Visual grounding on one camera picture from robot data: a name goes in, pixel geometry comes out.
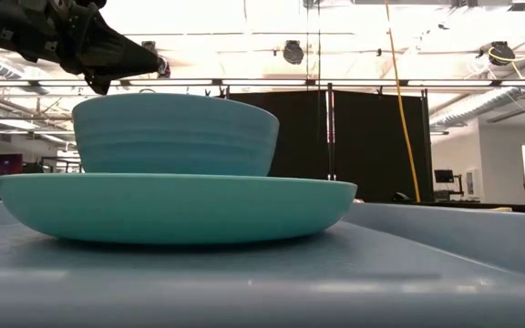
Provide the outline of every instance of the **metal pole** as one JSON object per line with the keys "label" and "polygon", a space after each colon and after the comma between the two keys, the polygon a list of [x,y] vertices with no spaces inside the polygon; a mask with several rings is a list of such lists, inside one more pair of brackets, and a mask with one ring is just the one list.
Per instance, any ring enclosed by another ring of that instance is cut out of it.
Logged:
{"label": "metal pole", "polygon": [[426,89],[420,92],[420,103],[422,106],[423,115],[423,132],[425,133],[425,164],[427,165],[427,184],[422,185],[421,188],[426,187],[428,192],[420,192],[421,200],[433,201],[433,156],[431,152],[431,141],[430,141],[430,125],[428,123],[428,91]]}
{"label": "metal pole", "polygon": [[334,85],[327,84],[327,155],[329,179],[335,180]]}

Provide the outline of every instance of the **yellow cable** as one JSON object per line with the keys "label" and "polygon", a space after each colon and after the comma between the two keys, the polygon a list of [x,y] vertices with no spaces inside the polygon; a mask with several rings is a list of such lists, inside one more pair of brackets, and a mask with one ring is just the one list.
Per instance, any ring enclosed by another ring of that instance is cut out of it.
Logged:
{"label": "yellow cable", "polygon": [[493,53],[491,52],[493,49],[495,49],[494,47],[491,47],[489,50],[488,50],[488,54],[498,60],[501,60],[501,61],[505,61],[505,62],[509,62],[509,63],[515,63],[515,62],[519,62],[519,61],[522,61],[522,60],[525,60],[525,56],[522,57],[522,58],[516,58],[516,59],[509,59],[509,58],[503,58],[503,57],[500,57],[500,56],[495,56],[493,55]]}
{"label": "yellow cable", "polygon": [[400,93],[400,80],[398,79],[398,67],[396,67],[396,53],[394,49],[394,38],[392,37],[392,26],[390,24],[390,6],[388,0],[384,0],[386,6],[386,17],[388,18],[388,35],[390,36],[390,48],[392,50],[392,64],[394,66],[394,76],[396,80],[396,92],[398,94],[398,110],[400,110],[400,119],[402,120],[402,130],[405,134],[405,141],[407,142],[408,159],[410,160],[410,170],[412,172],[412,181],[415,187],[415,196],[417,202],[420,202],[420,191],[418,189],[417,169],[415,169],[415,160],[412,156],[412,147],[410,146],[410,138],[408,137],[407,121],[405,120],[405,109],[402,106],[402,94]]}
{"label": "yellow cable", "polygon": [[521,74],[520,72],[520,69],[518,68],[518,66],[516,65],[516,63],[511,63],[512,67],[514,67],[514,70],[516,71],[516,73],[518,74],[518,77],[520,77],[520,79],[525,79],[525,77]]}

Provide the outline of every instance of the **bowl rim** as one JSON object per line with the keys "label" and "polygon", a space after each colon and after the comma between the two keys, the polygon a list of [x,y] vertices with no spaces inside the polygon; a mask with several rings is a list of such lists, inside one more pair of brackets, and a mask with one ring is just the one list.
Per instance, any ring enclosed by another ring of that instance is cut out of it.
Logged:
{"label": "bowl rim", "polygon": [[156,92],[156,93],[130,93],[130,94],[119,94],[119,95],[108,95],[108,96],[93,97],[91,99],[87,99],[87,100],[77,104],[76,106],[74,106],[74,108],[72,109],[72,116],[74,117],[74,113],[79,111],[81,108],[86,108],[87,106],[90,106],[91,104],[94,104],[95,102],[105,101],[105,100],[107,100],[107,98],[113,98],[113,97],[154,97],[154,98],[157,98],[157,97],[158,98],[179,97],[179,98],[199,98],[199,99],[207,98],[208,100],[219,101],[219,102],[229,102],[230,101],[230,102],[232,102],[232,103],[234,103],[236,105],[240,105],[240,106],[243,106],[245,108],[250,108],[250,109],[254,109],[254,110],[260,111],[263,114],[266,114],[267,116],[269,116],[270,118],[273,118],[277,123],[279,123],[279,118],[277,118],[270,111],[265,110],[263,108],[256,107],[256,106],[251,105],[251,104],[246,104],[246,103],[243,103],[243,102],[240,102],[240,101],[236,101],[236,100],[232,100],[232,99],[221,99],[221,98],[218,98],[218,97],[206,97],[206,96],[185,95],[185,94],[169,94],[169,93],[159,93],[159,92]]}

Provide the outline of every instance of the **plate rim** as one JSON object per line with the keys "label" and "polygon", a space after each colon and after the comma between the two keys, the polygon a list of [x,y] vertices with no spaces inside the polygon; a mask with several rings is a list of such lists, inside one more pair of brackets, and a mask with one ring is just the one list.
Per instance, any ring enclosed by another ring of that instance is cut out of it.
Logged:
{"label": "plate rim", "polygon": [[260,177],[260,176],[233,176],[233,175],[208,175],[208,174],[175,174],[175,173],[34,173],[34,174],[12,174],[0,177],[1,181],[9,179],[86,179],[86,178],[119,178],[119,179],[223,179],[240,181],[260,182],[293,182],[293,183],[328,183],[356,187],[352,182],[322,179],[282,178],[282,177]]}

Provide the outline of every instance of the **white wall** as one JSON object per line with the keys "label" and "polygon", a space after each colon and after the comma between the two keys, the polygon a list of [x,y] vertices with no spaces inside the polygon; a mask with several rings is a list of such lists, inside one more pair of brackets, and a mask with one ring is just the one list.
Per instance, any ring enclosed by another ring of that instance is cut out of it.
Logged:
{"label": "white wall", "polygon": [[479,126],[484,201],[525,203],[521,146],[525,126]]}
{"label": "white wall", "polygon": [[[477,197],[483,200],[484,190],[481,184],[481,152],[479,146],[479,130],[477,121],[471,121],[466,128],[454,128],[443,138],[433,137],[431,147],[433,169],[452,169],[455,175],[463,175],[463,190],[466,187],[465,174],[476,169],[479,173]],[[435,190],[458,190],[458,184],[447,186],[435,183]]]}

